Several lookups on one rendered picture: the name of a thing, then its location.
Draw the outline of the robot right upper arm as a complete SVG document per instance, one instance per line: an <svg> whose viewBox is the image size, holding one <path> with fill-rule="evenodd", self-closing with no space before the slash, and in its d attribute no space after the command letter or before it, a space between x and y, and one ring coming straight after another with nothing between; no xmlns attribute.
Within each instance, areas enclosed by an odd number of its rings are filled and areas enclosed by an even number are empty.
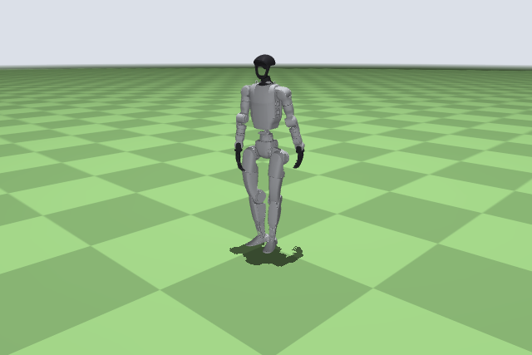
<svg viewBox="0 0 532 355"><path fill-rule="evenodd" d="M249 109L250 109L250 103L249 103L249 88L251 85L243 86L241 89L241 103L240 108L241 112L238 113L236 116L236 121L238 123L247 123L249 121Z"/></svg>

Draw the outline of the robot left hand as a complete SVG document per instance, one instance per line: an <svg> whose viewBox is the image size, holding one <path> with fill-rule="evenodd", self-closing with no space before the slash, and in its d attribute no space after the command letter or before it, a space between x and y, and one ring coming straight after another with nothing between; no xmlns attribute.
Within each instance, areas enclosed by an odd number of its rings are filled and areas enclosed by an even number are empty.
<svg viewBox="0 0 532 355"><path fill-rule="evenodd" d="M302 148L300 146L297 146L296 147L296 152L298 153L298 159L296 160L297 163L295 163L295 165L293 167L294 169L298 168L301 165L301 163L302 163L304 148L302 150Z"/></svg>

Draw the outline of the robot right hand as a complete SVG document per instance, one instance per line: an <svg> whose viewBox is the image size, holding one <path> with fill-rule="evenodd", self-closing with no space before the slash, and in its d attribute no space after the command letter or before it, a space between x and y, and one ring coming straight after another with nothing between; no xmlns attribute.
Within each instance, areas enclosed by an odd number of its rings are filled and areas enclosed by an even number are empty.
<svg viewBox="0 0 532 355"><path fill-rule="evenodd" d="M240 152L242 151L240 143L236 144L236 149L234 151L236 151L235 157L236 157L236 161L237 161L239 169L241 169L242 171L245 171L245 169L242 168L242 164L240 162Z"/></svg>

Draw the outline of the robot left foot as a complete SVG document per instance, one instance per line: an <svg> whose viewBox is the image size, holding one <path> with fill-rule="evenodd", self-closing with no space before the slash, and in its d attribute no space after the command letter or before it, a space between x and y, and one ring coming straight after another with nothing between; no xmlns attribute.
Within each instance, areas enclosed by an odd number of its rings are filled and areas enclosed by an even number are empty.
<svg viewBox="0 0 532 355"><path fill-rule="evenodd" d="M263 252L266 254L272 253L277 243L278 243L277 238L275 237L275 240L273 241L273 237L272 237L271 240L267 241L266 245L264 246Z"/></svg>

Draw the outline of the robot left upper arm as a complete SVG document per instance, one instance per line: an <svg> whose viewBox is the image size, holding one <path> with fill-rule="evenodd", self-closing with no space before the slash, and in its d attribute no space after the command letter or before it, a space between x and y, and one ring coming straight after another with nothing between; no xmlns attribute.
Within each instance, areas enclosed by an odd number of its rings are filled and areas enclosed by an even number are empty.
<svg viewBox="0 0 532 355"><path fill-rule="evenodd" d="M286 126L296 126L293 114L292 92L284 86L277 86L274 90L277 98L282 102L283 110L287 117L284 119Z"/></svg>

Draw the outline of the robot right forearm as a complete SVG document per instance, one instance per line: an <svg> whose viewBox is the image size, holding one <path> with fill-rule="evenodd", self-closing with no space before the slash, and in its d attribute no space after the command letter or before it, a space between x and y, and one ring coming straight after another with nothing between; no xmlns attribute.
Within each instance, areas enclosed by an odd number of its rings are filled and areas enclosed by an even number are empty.
<svg viewBox="0 0 532 355"><path fill-rule="evenodd" d="M236 144L240 143L241 144L241 149L242 149L243 146L244 146L243 141L244 141L244 136L245 136L244 133L245 133L245 130L246 130L246 125L243 124L243 123L238 123L236 121L236 128L237 128L236 136L235 136L236 142L234 143L234 147L236 148Z"/></svg>

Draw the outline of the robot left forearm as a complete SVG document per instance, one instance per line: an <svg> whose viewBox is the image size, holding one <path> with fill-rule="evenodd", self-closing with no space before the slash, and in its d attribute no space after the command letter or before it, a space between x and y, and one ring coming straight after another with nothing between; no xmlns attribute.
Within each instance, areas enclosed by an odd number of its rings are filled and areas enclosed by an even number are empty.
<svg viewBox="0 0 532 355"><path fill-rule="evenodd" d="M294 117L294 120L295 120L295 124L296 126L293 126L291 128L289 128L289 131L291 133L291 136L292 136L292 139L293 139L293 144L295 145L295 149L297 146L300 146L303 150L304 148L304 143L302 142L302 137L301 137L301 134L300 134L300 129L299 129L299 126L298 126L298 121L297 121L297 118Z"/></svg>

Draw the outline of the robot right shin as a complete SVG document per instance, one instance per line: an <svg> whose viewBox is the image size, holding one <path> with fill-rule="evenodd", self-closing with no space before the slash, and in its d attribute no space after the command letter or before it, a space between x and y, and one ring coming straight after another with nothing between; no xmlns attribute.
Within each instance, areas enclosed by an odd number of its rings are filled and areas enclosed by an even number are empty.
<svg viewBox="0 0 532 355"><path fill-rule="evenodd" d="M255 203L253 202L253 199L251 196L249 196L249 204L251 213L254 219L254 223L256 226L256 230L258 232L258 236L260 238L265 237L265 228L264 228L264 220L265 220L265 213L266 213L266 204L265 203ZM260 233L260 235L259 235ZM262 234L262 235L261 235Z"/></svg>

